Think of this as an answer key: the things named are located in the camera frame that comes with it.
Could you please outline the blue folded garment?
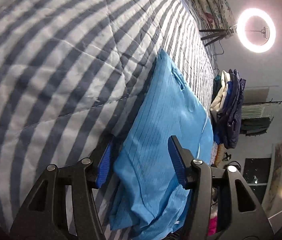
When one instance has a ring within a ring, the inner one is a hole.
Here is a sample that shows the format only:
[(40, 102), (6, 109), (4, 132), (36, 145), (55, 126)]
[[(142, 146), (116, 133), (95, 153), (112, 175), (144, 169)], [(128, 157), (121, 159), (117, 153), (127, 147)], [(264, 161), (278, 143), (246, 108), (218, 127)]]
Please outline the blue folded garment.
[[(223, 107), (221, 108), (221, 110), (217, 113), (217, 118), (220, 118), (220, 116), (226, 111), (228, 104), (229, 104), (229, 100), (231, 97), (231, 93), (233, 90), (233, 82), (232, 81), (228, 81), (227, 82), (227, 94), (225, 96), (225, 100), (223, 102)], [(215, 125), (215, 129), (214, 129), (214, 141), (220, 145), (222, 144), (222, 140), (221, 140), (221, 126), (216, 123)]]

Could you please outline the dark navy folded jacket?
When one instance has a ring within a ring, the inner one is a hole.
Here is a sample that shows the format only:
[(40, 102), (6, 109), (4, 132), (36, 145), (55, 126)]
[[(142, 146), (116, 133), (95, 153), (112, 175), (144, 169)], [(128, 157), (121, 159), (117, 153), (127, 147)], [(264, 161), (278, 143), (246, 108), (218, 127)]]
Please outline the dark navy folded jacket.
[(235, 148), (238, 143), (246, 85), (246, 80), (240, 77), (236, 69), (229, 69), (229, 74), (232, 81), (232, 91), (227, 105), (216, 116), (219, 141), (226, 149)]

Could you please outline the pink garment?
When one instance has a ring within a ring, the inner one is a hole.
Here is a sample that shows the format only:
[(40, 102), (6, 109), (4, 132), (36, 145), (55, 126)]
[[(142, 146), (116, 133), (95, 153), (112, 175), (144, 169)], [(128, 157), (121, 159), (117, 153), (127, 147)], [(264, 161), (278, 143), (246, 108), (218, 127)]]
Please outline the pink garment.
[(209, 219), (207, 235), (211, 236), (217, 231), (217, 213), (213, 213)]

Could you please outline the floral blanket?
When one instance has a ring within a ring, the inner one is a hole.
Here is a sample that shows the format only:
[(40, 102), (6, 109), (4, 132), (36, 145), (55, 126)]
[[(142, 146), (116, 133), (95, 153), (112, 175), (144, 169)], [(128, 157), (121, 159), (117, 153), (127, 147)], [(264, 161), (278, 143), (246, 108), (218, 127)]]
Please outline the floral blanket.
[(228, 29), (235, 18), (227, 0), (190, 0), (205, 29)]

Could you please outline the white folded garment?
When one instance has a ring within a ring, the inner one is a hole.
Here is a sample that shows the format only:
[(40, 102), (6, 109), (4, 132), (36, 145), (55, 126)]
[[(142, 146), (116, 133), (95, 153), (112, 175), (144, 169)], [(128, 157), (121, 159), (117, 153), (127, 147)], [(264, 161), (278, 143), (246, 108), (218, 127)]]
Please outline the white folded garment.
[(225, 99), (228, 93), (229, 88), (229, 82), (231, 81), (230, 74), (223, 70), (221, 72), (221, 88), (217, 91), (216, 97), (212, 101), (209, 110), (214, 118), (215, 121), (217, 121), (217, 114), (221, 113)]

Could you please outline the grey striped quilt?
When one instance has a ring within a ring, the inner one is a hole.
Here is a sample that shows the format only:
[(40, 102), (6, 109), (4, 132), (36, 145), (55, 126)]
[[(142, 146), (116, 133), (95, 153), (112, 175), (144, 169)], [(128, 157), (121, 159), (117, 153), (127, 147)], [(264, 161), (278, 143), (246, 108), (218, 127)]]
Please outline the grey striped quilt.
[(0, 10), (0, 229), (42, 170), (124, 140), (165, 50), (205, 108), (213, 68), (180, 0), (9, 0)]

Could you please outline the light blue work coat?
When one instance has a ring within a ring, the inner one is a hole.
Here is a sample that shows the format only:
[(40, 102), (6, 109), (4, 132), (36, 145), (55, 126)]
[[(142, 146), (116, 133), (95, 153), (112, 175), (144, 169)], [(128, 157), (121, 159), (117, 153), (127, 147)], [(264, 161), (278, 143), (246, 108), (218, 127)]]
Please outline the light blue work coat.
[(109, 221), (129, 239), (163, 239), (184, 223), (189, 192), (180, 185), (168, 140), (174, 135), (194, 157), (210, 161), (209, 115), (169, 55), (161, 50), (149, 90), (113, 165), (120, 180)]

